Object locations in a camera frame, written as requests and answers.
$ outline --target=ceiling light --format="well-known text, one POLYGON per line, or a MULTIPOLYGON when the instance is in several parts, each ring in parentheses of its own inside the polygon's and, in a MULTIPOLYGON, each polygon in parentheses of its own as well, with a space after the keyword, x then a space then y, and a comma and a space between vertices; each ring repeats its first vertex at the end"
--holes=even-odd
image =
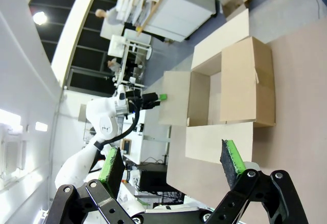
POLYGON ((47 19, 48 17, 45 15, 44 12, 38 12, 33 15, 34 22, 39 26, 43 25, 47 21, 47 19))
POLYGON ((21 117, 19 115, 0 109, 0 123, 16 127, 20 126, 20 120, 21 117))
POLYGON ((42 132, 47 132, 48 125, 46 125, 45 123, 36 122, 35 123, 35 130, 42 131, 42 132))

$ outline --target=robotic arm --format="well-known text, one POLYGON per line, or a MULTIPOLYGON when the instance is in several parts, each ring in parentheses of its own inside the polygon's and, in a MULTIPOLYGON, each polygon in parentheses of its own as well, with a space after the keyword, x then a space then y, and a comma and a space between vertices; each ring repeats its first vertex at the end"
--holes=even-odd
POLYGON ((137 124, 138 114, 141 109, 151 109, 160 105, 159 97, 156 93, 135 96, 134 92, 126 93, 123 85, 119 85, 115 96, 110 98, 100 98, 88 102, 86 107, 86 118, 93 125, 96 135, 89 141, 86 147, 72 155, 61 167, 55 179, 58 189, 61 185, 70 184, 75 187, 83 185, 83 181, 90 171, 94 158, 98 150, 102 150, 104 144, 109 144, 126 136, 130 131, 126 131, 122 136, 117 137, 118 115, 128 115, 135 112, 137 124))
MULTIPOLYGON (((121 178, 118 178, 118 172, 121 171, 120 177, 123 175, 121 169, 124 164, 119 153, 116 155, 118 156, 107 159, 114 161, 112 165, 115 168, 115 174, 109 174, 107 182, 91 180, 79 188, 73 185, 59 187, 46 224, 82 224, 88 212, 92 211, 99 211, 108 224, 238 224, 252 201, 262 204, 270 224, 309 223, 289 174, 284 170, 276 170, 265 175, 255 163, 251 163, 251 166, 256 169, 247 168, 233 178, 229 185, 230 191, 213 212, 199 208, 181 208, 179 211, 146 210, 129 215, 116 200, 118 187, 112 187, 108 191, 107 183, 119 186, 121 178)), ((229 182, 231 175, 226 175, 226 178, 229 182)))

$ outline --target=gray floor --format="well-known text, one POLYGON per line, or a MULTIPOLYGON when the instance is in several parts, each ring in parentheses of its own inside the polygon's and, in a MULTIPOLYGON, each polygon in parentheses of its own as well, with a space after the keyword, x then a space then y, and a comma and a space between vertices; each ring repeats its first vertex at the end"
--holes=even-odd
MULTIPOLYGON (((252 0, 250 10, 264 3, 266 0, 252 0)), ((226 22, 222 14, 209 19, 202 27, 200 27, 190 39, 184 42, 175 42, 171 45, 160 42, 157 39, 152 40, 152 48, 154 50, 151 59, 148 61, 144 74, 144 85, 150 86, 160 77, 164 71, 171 70, 184 59, 193 53, 194 46, 201 40, 206 38, 211 32, 219 28, 226 22)))

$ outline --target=green object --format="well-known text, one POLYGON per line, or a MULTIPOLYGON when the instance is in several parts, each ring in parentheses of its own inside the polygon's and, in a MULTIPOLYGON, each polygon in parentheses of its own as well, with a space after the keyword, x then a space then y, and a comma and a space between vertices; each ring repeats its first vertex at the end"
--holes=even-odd
POLYGON ((232 140, 222 140, 220 162, 229 187, 232 189, 239 176, 246 170, 244 162, 232 140))
POLYGON ((119 147, 112 147, 100 172, 99 181, 114 198, 118 196, 124 169, 119 147))
POLYGON ((238 174, 238 175, 242 174, 246 170, 246 167, 241 158, 239 151, 236 148, 234 141, 227 140, 226 145, 227 145, 227 149, 229 151, 230 157, 232 159, 236 174, 238 174))
POLYGON ((167 94, 159 95, 159 100, 167 100, 167 94))

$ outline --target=person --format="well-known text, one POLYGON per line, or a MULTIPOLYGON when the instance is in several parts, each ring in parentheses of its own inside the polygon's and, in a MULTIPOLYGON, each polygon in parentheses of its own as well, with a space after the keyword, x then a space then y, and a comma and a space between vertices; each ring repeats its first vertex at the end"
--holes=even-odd
MULTIPOLYGON (((103 9, 96 10, 96 17, 106 19, 110 25, 115 26, 115 25, 121 24, 121 25, 125 26, 125 29, 129 29, 129 30, 133 30, 133 31, 136 30, 136 27, 132 23, 125 23, 122 20, 117 19, 117 15, 118 15, 118 12, 116 10, 116 7, 113 7, 108 11, 104 11, 103 9)), ((172 42, 170 39, 166 39, 163 36, 159 36, 159 35, 156 35, 156 34, 153 34, 150 32, 146 32, 146 31, 142 31, 142 32, 145 34, 148 34, 150 36, 153 36, 162 42, 168 42, 168 43, 172 42)))
MULTIPOLYGON (((118 73, 120 71, 120 69, 121 69, 121 65, 119 63, 117 63, 117 59, 116 58, 107 61, 106 65, 114 73, 118 73)), ((126 62, 126 69, 127 69, 126 73, 127 73, 128 76, 130 74, 131 75, 133 74, 134 68, 140 68, 140 69, 142 69, 143 66, 140 65, 140 64, 136 64, 136 63, 126 62)))

